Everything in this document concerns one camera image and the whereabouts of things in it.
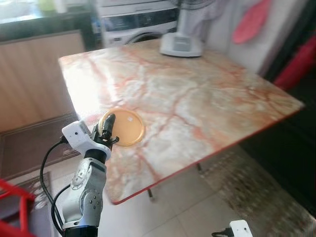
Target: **fan base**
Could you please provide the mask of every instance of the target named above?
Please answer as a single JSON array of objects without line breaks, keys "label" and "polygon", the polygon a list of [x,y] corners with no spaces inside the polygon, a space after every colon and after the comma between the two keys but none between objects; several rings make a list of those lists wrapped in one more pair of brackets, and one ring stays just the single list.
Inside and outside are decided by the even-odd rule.
[{"label": "fan base", "polygon": [[202,56],[202,42],[191,36],[179,32],[167,33],[162,36],[160,53],[177,57],[200,57]]}]

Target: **doormat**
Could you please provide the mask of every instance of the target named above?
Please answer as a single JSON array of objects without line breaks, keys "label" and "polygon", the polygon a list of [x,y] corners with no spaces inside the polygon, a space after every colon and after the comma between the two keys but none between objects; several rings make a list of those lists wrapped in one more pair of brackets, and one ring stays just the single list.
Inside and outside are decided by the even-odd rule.
[{"label": "doormat", "polygon": [[240,147],[209,166],[202,178],[248,222],[253,236],[315,236],[315,218]]},{"label": "doormat", "polygon": [[[0,178],[9,180],[40,168],[48,149],[60,140],[61,129],[78,120],[68,115],[1,136]],[[69,144],[56,147],[46,165],[79,155]]]},{"label": "doormat", "polygon": [[[48,173],[44,174],[44,182],[49,190]],[[40,177],[18,184],[18,186],[36,196],[33,209],[28,216],[29,231],[37,237],[52,237],[50,208],[47,205],[48,199],[40,186]],[[0,199],[0,219],[18,228],[20,228],[19,203],[20,197],[18,196]]]}]

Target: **red table edge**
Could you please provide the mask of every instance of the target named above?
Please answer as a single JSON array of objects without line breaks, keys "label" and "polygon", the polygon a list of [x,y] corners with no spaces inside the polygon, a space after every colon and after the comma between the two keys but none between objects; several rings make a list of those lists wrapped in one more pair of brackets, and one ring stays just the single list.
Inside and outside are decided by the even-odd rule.
[{"label": "red table edge", "polygon": [[259,129],[258,131],[255,131],[255,132],[253,132],[253,133],[251,133],[251,134],[245,136],[244,138],[242,138],[242,139],[240,139],[240,140],[238,140],[238,141],[236,141],[236,142],[234,142],[234,143],[232,143],[232,144],[230,144],[230,145],[228,145],[228,146],[226,146],[226,147],[224,147],[224,148],[222,148],[222,149],[220,149],[220,150],[218,150],[218,151],[212,153],[211,155],[208,155],[208,156],[206,156],[206,157],[204,157],[204,158],[202,158],[202,159],[200,159],[200,160],[198,160],[198,161],[195,161],[194,163],[192,163],[192,164],[190,164],[190,165],[188,165],[188,166],[186,166],[186,167],[184,167],[184,168],[182,168],[182,169],[180,169],[180,170],[178,170],[178,171],[176,171],[176,172],[170,174],[169,176],[164,177],[163,179],[161,179],[161,180],[159,180],[159,181],[157,181],[157,182],[155,182],[155,183],[153,183],[153,184],[151,184],[151,185],[149,185],[149,186],[147,186],[147,187],[141,189],[140,191],[135,192],[135,193],[132,194],[131,196],[128,196],[128,197],[126,197],[126,198],[124,198],[124,199],[122,199],[122,200],[120,200],[120,201],[112,201],[112,200],[111,200],[111,196],[109,195],[109,197],[110,197],[110,202],[111,202],[113,205],[119,205],[119,204],[121,204],[121,203],[123,203],[123,202],[125,202],[125,201],[127,201],[127,200],[129,200],[129,199],[131,199],[131,198],[133,198],[134,196],[136,196],[136,195],[138,195],[138,194],[140,194],[140,193],[142,193],[142,192],[144,192],[144,191],[146,191],[146,190],[148,190],[148,189],[150,189],[150,188],[156,186],[157,184],[163,182],[164,180],[166,180],[166,179],[168,179],[168,178],[171,178],[172,176],[175,176],[175,175],[181,173],[182,171],[184,171],[184,170],[186,170],[186,169],[189,169],[190,167],[192,167],[192,166],[194,166],[194,165],[196,165],[196,164],[198,164],[198,163],[200,163],[200,162],[202,162],[202,161],[204,161],[204,160],[210,158],[211,156],[214,156],[214,155],[216,155],[216,154],[222,152],[223,150],[226,150],[226,149],[228,149],[228,148],[230,148],[230,147],[233,147],[233,146],[235,146],[236,144],[238,144],[239,142],[241,142],[241,141],[243,141],[243,140],[245,140],[245,139],[247,139],[247,138],[249,138],[249,137],[251,137],[251,136],[257,134],[257,133],[260,133],[260,132],[262,132],[263,130],[266,130],[267,128],[269,128],[269,127],[272,127],[273,125],[275,125],[275,124],[277,124],[277,123],[279,123],[279,122],[281,122],[281,121],[286,120],[287,118],[289,118],[289,117],[295,115],[296,113],[300,112],[302,108],[304,108],[304,105],[302,105],[301,108],[298,109],[297,111],[294,111],[294,112],[292,112],[292,113],[290,113],[290,114],[284,116],[284,117],[281,118],[280,120],[274,121],[274,122],[272,122],[272,123],[270,123],[270,124],[264,126],[263,128]]}]

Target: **wall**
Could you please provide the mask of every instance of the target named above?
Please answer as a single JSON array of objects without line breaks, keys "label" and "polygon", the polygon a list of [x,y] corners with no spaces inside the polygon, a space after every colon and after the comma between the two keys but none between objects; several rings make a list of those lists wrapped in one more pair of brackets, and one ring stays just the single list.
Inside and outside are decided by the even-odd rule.
[{"label": "wall", "polygon": [[234,44],[232,32],[242,18],[240,0],[229,0],[224,13],[210,22],[206,47],[228,55],[249,70],[264,75],[307,0],[273,0],[260,34],[245,44]]}]

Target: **marble surface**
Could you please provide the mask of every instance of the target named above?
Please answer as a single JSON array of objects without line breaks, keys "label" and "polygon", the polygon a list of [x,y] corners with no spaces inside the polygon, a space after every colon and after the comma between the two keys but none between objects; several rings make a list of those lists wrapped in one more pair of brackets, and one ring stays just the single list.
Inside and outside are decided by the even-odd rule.
[{"label": "marble surface", "polygon": [[60,59],[74,108],[91,128],[110,108],[136,111],[143,140],[114,146],[106,191],[119,204],[300,110],[301,102],[225,56],[159,54],[159,40]]}]

